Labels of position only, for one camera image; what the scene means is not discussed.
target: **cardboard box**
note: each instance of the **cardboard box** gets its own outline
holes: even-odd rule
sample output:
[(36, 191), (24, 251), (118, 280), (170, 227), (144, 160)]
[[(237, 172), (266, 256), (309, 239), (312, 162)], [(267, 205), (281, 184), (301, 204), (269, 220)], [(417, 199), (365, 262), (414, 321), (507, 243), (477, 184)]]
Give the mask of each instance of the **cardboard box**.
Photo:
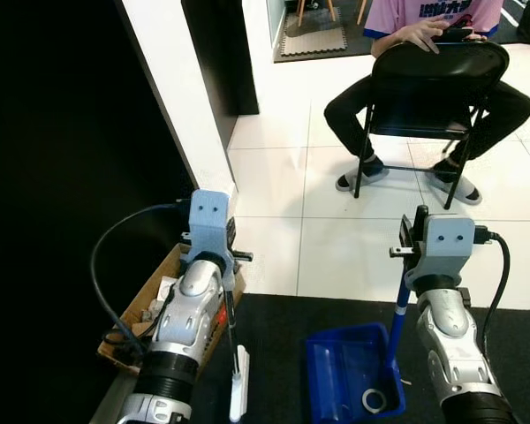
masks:
[[(189, 246), (176, 245), (173, 248), (173, 250), (170, 251), (167, 257), (163, 260), (163, 262), (161, 262), (161, 265), (159, 265), (159, 267), (155, 270), (153, 275), (143, 285), (140, 292), (133, 299), (130, 306), (124, 311), (122, 316), (120, 316), (121, 320), (129, 328), (133, 329), (134, 334), (139, 335), (144, 330), (144, 326), (138, 325), (138, 323), (141, 322), (141, 311), (148, 309), (149, 303), (151, 302), (151, 300), (157, 297), (157, 292), (159, 291), (159, 284), (161, 283), (161, 278), (163, 276), (178, 277), (178, 273), (180, 271), (180, 255), (187, 253), (188, 249), (189, 249)], [(234, 302), (236, 305), (239, 303), (239, 300), (241, 299), (241, 295), (243, 291), (245, 290), (245, 288), (246, 288), (246, 283), (244, 282), (244, 279), (241, 276), (241, 273), (236, 274), (236, 288), (234, 289), (234, 293), (233, 293)], [(204, 366), (206, 365), (206, 363), (208, 362), (209, 358), (212, 356), (212, 352), (216, 348), (218, 340), (220, 340), (220, 336), (222, 335), (223, 329), (227, 325), (227, 323), (220, 325), (217, 322), (217, 319), (215, 318), (212, 322), (212, 325), (213, 325), (213, 329), (210, 334), (213, 334), (213, 336), (212, 336), (212, 339), (210, 340), (210, 343), (208, 345), (206, 352), (204, 353), (204, 358), (202, 360), (202, 363), (199, 366), (199, 374), (204, 368)], [(118, 341), (118, 340), (122, 340), (123, 337), (121, 334), (116, 333), (116, 334), (111, 335), (110, 339)], [(112, 362), (117, 367), (121, 367), (129, 371), (132, 374), (135, 374), (135, 375), (138, 374), (140, 372), (140, 369), (138, 367), (135, 367), (130, 364), (125, 364), (121, 360), (118, 360), (115, 358), (114, 352), (116, 349), (117, 347), (115, 345), (102, 342), (100, 346), (98, 346), (97, 352), (100, 356), (108, 359), (110, 362)]]

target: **blue tray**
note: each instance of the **blue tray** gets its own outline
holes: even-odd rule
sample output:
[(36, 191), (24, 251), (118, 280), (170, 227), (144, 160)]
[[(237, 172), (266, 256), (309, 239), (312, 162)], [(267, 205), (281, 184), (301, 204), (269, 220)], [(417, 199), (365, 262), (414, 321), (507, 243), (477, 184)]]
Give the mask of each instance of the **blue tray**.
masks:
[[(313, 334), (307, 340), (308, 386), (314, 424), (348, 424), (399, 415), (405, 411), (405, 393), (398, 365), (385, 367), (389, 337), (381, 323), (370, 323)], [(365, 390), (384, 394), (387, 406), (371, 413), (362, 403)], [(378, 396), (367, 403), (381, 405)]]

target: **gray floor mat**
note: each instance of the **gray floor mat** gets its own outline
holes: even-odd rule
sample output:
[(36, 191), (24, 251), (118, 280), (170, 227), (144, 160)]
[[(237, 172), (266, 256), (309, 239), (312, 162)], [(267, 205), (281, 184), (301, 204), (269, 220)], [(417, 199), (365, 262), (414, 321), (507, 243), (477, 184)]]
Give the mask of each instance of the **gray floor mat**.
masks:
[(299, 16), (291, 13), (284, 21), (282, 56), (345, 50), (347, 41), (339, 7), (334, 8), (336, 21), (331, 20), (328, 9), (305, 11), (302, 25)]

